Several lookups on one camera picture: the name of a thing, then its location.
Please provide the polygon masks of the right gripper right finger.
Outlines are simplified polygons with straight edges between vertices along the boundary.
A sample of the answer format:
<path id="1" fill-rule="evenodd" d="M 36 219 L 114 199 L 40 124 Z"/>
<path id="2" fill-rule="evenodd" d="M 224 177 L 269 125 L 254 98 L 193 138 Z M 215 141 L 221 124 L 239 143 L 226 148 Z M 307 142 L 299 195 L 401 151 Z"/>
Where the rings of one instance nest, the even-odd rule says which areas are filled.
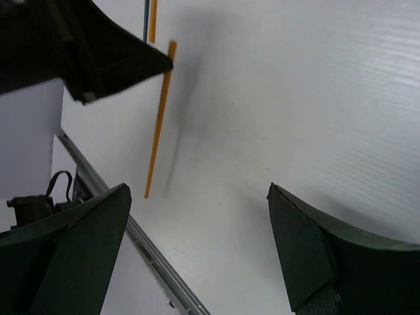
<path id="1" fill-rule="evenodd" d="M 277 184 L 267 200 L 294 313 L 419 313 L 417 244 L 357 228 Z"/>

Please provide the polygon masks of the dark chopstick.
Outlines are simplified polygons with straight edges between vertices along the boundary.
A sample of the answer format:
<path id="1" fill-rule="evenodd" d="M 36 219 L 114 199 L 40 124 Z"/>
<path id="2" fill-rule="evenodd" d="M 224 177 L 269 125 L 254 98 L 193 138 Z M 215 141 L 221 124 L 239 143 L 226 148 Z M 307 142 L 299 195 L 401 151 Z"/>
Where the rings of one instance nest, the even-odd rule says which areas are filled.
<path id="1" fill-rule="evenodd" d="M 142 38 L 144 42 L 147 42 L 147 38 L 148 38 L 149 12 L 150 12 L 150 0 L 144 0 L 143 34 L 142 34 Z"/>

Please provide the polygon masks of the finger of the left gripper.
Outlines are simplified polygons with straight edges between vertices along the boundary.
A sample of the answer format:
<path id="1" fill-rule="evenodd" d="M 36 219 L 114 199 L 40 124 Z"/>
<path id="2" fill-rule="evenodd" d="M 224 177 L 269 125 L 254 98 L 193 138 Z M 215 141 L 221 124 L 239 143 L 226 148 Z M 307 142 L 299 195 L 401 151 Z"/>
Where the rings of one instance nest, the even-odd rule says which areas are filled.
<path id="1" fill-rule="evenodd" d="M 61 79 L 82 104 L 173 69 L 93 1 L 1 2 L 1 93 Z"/>

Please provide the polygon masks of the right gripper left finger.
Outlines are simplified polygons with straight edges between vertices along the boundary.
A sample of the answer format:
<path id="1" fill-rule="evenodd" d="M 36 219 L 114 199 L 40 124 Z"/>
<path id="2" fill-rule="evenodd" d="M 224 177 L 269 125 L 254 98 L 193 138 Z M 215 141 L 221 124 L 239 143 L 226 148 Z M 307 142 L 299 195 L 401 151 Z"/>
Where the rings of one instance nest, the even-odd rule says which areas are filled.
<path id="1" fill-rule="evenodd" d="M 1 233 L 1 313 L 100 314 L 130 208 L 120 184 Z"/>

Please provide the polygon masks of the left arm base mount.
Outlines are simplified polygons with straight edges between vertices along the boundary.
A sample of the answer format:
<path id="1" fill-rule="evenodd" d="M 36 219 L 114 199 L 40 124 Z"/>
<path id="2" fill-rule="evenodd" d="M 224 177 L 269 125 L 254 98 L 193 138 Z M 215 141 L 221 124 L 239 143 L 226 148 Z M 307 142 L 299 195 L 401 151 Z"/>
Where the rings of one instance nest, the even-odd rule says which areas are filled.
<path id="1" fill-rule="evenodd" d="M 65 174 L 68 178 L 65 193 L 66 202 L 54 203 L 51 193 L 61 174 Z M 59 171 L 52 176 L 45 195 L 15 197 L 7 200 L 7 207 L 14 209 L 16 217 L 16 224 L 11 226 L 11 229 L 31 224 L 82 204 L 82 199 L 70 199 L 70 188 L 73 181 L 72 174 L 69 171 Z"/>

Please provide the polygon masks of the aluminium table rail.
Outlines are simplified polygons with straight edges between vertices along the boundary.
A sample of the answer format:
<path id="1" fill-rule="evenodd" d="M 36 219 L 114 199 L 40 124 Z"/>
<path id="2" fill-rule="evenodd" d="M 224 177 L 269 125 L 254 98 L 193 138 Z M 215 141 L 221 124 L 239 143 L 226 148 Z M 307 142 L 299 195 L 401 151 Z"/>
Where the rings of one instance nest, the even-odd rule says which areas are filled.
<path id="1" fill-rule="evenodd" d="M 129 217 L 101 314 L 208 314 L 152 240 Z"/>

